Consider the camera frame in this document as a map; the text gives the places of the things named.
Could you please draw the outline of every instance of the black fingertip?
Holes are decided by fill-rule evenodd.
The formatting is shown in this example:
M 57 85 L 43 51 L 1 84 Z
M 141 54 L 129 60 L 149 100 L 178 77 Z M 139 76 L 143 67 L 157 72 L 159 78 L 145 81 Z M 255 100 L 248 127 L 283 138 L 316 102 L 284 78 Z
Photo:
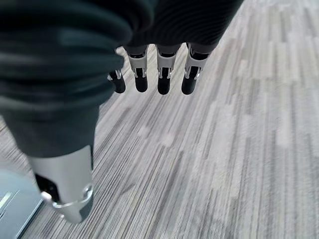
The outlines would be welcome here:
M 185 78 L 183 79 L 183 83 L 181 85 L 181 91 L 185 94 L 185 95 L 190 95 L 191 93 L 193 93 L 194 89 L 196 86 L 196 80 L 193 78 Z
M 126 86 L 125 86 L 125 82 L 124 82 L 124 79 L 123 79 L 123 76 L 120 78 L 120 79 L 113 79 L 112 82 L 114 83 L 115 85 L 115 92 L 116 93 L 123 93 L 126 89 Z
M 161 95 L 166 95 L 169 92 L 170 79 L 159 78 L 158 91 Z
M 147 77 L 137 77 L 135 78 L 135 86 L 139 92 L 145 92 L 148 89 Z

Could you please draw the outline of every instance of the gray object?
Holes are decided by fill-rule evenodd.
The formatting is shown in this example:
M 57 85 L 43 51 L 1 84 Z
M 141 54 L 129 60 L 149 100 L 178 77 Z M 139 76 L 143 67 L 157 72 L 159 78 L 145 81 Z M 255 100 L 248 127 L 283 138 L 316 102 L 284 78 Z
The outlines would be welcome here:
M 39 192 L 30 180 L 0 170 L 1 238 L 19 238 L 41 203 Z
M 52 183 L 42 188 L 37 178 L 44 201 L 69 222 L 82 222 L 93 204 L 91 147 L 60 157 L 28 159 L 36 177 Z

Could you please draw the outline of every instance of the silver metal part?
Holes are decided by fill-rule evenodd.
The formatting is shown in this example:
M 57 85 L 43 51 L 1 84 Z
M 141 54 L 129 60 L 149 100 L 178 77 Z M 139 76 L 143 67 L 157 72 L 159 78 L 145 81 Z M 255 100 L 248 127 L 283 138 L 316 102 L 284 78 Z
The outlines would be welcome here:
M 122 77 L 122 71 L 121 70 L 115 70 L 115 74 L 116 74 L 116 78 L 118 78 L 118 80 L 121 79 L 121 77 Z M 108 74 L 107 78 L 108 78 L 109 81 L 113 80 L 113 78 L 110 76 L 110 74 Z
M 117 76 L 118 80 L 121 79 L 121 77 L 122 77 L 121 70 L 116 70 L 115 73 L 116 73 L 116 76 Z
M 57 187 L 59 202 L 53 201 L 48 192 L 42 191 L 44 201 L 67 221 L 84 221 L 93 205 L 91 146 L 60 157 L 28 159 L 35 174 L 50 180 Z
M 141 58 L 133 58 L 127 53 L 131 65 L 131 69 L 134 73 L 134 76 L 137 78 L 137 68 L 142 68 L 143 77 L 146 77 L 146 70 L 148 68 L 148 55 L 147 55 L 148 49 L 145 50 L 143 57 Z
M 197 74 L 194 78 L 195 80 L 197 80 L 209 57 L 203 60 L 195 60 L 190 55 L 190 51 L 191 51 L 191 47 L 189 47 L 188 49 L 188 55 L 187 55 L 186 64 L 185 64 L 185 78 L 189 79 L 191 67 L 194 66 L 194 67 L 198 67 Z
M 171 57 L 163 57 L 160 55 L 159 49 L 158 49 L 158 53 L 157 53 L 157 61 L 158 61 L 158 72 L 159 72 L 159 77 L 163 78 L 162 76 L 162 70 L 163 68 L 169 68 L 168 70 L 168 79 L 171 76 L 171 72 L 174 69 L 174 64 L 175 64 L 175 60 L 176 60 L 176 54 L 171 56 Z

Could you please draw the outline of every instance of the robotic hand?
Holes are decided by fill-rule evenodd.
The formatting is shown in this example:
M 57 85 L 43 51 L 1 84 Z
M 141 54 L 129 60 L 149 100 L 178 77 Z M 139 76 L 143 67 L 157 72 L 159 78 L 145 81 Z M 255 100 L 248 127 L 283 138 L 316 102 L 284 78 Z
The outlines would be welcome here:
M 0 3 L 0 113 L 27 155 L 43 199 L 71 223 L 93 204 L 99 105 L 125 91 L 124 46 L 144 92 L 157 46 L 158 91 L 169 92 L 180 45 L 188 95 L 242 0 L 8 0 Z

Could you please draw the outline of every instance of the floor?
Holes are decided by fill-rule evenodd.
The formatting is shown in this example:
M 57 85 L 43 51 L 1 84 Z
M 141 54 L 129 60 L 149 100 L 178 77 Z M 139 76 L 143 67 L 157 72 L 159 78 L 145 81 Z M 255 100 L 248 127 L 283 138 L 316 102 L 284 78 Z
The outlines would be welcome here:
M 319 238 L 319 1 L 245 0 L 191 96 L 185 56 L 167 96 L 154 46 L 144 94 L 126 58 L 127 91 L 101 107 L 91 216 L 44 207 L 23 238 Z M 31 178 L 0 128 L 1 165 Z

